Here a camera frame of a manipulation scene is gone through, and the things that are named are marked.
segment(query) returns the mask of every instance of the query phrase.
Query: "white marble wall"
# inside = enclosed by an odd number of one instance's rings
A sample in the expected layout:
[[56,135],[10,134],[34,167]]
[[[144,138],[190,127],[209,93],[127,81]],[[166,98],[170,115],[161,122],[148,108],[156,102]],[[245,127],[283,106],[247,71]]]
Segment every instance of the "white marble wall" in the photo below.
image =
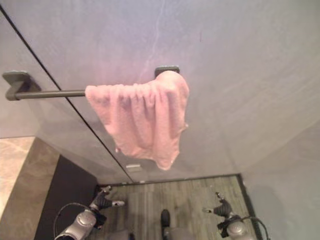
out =
[[0,139],[0,218],[34,137]]

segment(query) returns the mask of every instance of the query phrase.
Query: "pink towel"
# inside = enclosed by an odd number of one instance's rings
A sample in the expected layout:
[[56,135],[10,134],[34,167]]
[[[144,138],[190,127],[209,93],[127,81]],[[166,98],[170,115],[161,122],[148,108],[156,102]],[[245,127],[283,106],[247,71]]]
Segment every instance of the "pink towel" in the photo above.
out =
[[189,88],[174,71],[145,84],[87,86],[85,96],[117,149],[168,170],[179,154]]

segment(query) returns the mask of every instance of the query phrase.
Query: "floor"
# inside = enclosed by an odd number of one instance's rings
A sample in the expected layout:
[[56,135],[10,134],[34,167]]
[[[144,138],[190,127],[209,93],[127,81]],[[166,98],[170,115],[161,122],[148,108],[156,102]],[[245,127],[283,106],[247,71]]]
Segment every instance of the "floor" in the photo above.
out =
[[[215,192],[224,194],[236,214],[248,215],[236,176],[118,186],[113,188],[110,199],[125,200],[126,206],[104,210],[104,227],[92,231],[88,239],[105,240],[109,233],[129,229],[136,240],[160,240],[160,214],[168,209],[172,227],[187,228],[197,240],[220,240],[217,224],[223,218],[202,212],[203,207],[220,204]],[[245,223],[255,236],[251,222]]]

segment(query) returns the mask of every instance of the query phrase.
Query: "cable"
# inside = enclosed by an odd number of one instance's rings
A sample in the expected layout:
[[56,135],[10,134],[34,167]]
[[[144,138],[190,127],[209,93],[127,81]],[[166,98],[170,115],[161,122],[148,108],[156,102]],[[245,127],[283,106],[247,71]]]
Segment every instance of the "cable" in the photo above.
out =
[[258,223],[260,223],[261,226],[264,228],[266,240],[271,240],[271,238],[269,237],[266,225],[259,218],[257,218],[256,216],[245,216],[244,218],[241,219],[241,221],[246,220],[246,219],[255,220]]
[[57,235],[58,235],[57,226],[56,226],[57,220],[58,220],[58,218],[60,217],[61,212],[62,212],[66,207],[69,207],[69,206],[83,207],[84,209],[90,211],[90,209],[89,209],[86,205],[83,205],[83,204],[77,203],[77,202],[68,203],[68,204],[64,205],[62,208],[60,208],[60,210],[58,211],[57,215],[55,216],[55,219],[54,219],[54,222],[53,222],[53,238],[54,238],[54,239],[55,239],[55,238],[57,237]]

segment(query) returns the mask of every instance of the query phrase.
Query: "black edge trim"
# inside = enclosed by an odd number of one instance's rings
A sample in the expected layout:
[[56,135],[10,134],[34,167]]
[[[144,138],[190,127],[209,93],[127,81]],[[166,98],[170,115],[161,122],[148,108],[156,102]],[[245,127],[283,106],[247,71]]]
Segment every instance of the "black edge trim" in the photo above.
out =
[[[236,178],[238,180],[238,183],[239,183],[239,186],[240,186],[240,189],[241,189],[241,192],[242,192],[242,196],[243,196],[246,208],[248,209],[249,215],[252,216],[252,217],[256,217],[256,212],[254,210],[254,206],[253,206],[253,204],[251,202],[251,199],[250,199],[250,197],[249,197],[249,195],[247,193],[247,189],[246,189],[246,186],[244,185],[244,179],[243,179],[242,175],[240,173],[236,174]],[[251,223],[252,223],[256,238],[258,240],[263,240],[262,234],[261,234],[261,231],[260,231],[260,227],[259,227],[259,223],[257,223],[254,220],[251,220]]]

